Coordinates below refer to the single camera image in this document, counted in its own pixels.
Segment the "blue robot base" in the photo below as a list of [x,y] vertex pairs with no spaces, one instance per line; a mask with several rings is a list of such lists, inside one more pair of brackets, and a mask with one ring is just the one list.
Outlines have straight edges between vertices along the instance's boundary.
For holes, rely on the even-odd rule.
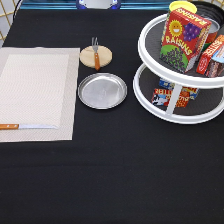
[[76,0],[78,9],[119,9],[121,0]]

